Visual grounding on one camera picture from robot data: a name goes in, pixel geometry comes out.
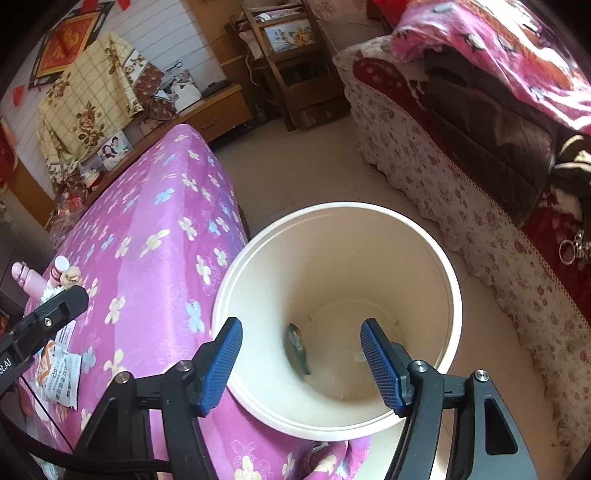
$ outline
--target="drawer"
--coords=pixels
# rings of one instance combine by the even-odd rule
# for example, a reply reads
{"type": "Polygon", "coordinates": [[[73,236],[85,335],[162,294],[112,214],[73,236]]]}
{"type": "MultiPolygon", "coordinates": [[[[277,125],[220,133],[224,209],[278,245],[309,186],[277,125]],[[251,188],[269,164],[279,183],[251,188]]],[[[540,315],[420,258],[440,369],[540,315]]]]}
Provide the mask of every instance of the drawer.
{"type": "Polygon", "coordinates": [[[187,123],[197,130],[206,142],[211,142],[251,118],[242,94],[236,92],[196,113],[187,119],[187,123]]]}

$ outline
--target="framed painting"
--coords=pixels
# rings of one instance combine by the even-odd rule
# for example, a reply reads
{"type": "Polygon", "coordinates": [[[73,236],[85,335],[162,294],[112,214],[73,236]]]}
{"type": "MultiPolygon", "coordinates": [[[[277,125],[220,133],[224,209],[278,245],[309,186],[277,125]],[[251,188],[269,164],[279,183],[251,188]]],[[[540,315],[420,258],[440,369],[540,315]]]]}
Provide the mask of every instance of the framed painting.
{"type": "Polygon", "coordinates": [[[316,42],[307,18],[265,27],[265,33],[275,53],[305,47],[316,42]]]}
{"type": "Polygon", "coordinates": [[[78,54],[96,40],[115,2],[99,4],[96,10],[72,10],[41,40],[33,64],[29,89],[55,82],[78,54]]]}

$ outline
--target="key ring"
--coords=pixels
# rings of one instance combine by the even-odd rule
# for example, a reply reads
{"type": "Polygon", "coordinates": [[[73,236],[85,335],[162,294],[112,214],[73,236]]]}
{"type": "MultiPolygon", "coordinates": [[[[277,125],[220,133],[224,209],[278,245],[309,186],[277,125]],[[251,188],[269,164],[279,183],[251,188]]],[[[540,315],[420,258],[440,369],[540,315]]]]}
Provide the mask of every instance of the key ring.
{"type": "Polygon", "coordinates": [[[560,246],[558,247],[558,256],[560,257],[560,261],[565,265],[572,265],[574,259],[577,258],[577,247],[575,246],[572,240],[562,240],[560,242],[560,246]],[[573,248],[573,258],[571,260],[565,260],[562,256],[562,249],[565,245],[570,245],[573,248]]]}

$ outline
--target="yellow floral cloth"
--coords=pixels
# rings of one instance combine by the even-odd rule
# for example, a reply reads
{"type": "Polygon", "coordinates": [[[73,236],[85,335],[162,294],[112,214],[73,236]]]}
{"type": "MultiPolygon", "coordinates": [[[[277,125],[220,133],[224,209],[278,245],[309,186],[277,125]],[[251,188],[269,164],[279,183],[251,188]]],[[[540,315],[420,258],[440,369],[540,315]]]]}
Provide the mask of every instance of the yellow floral cloth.
{"type": "Polygon", "coordinates": [[[132,54],[129,43],[106,33],[78,55],[41,101],[37,137],[54,183],[64,182],[143,110],[124,68],[132,54]]]}

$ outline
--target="pink blanket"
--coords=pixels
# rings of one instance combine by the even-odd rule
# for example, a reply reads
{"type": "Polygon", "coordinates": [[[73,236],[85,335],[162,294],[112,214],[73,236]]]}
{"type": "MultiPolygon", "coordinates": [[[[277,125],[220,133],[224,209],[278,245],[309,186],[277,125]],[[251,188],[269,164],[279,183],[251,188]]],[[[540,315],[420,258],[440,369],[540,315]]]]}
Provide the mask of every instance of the pink blanket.
{"type": "MultiPolygon", "coordinates": [[[[90,297],[69,347],[83,358],[78,410],[49,409],[72,445],[117,373],[160,374],[211,340],[216,293],[245,243],[232,185],[188,125],[173,128],[89,209],[60,251],[82,269],[90,297]]],[[[68,450],[37,413],[38,428],[68,450]]],[[[151,422],[154,454],[166,459],[160,414],[151,412],[151,422]]],[[[224,480],[351,478],[369,449],[359,439],[313,452],[314,442],[260,423],[227,390],[199,424],[224,480]]]]}
{"type": "Polygon", "coordinates": [[[556,36],[516,0],[414,0],[392,33],[409,63],[448,46],[502,81],[515,97],[591,134],[591,87],[556,36]]]}

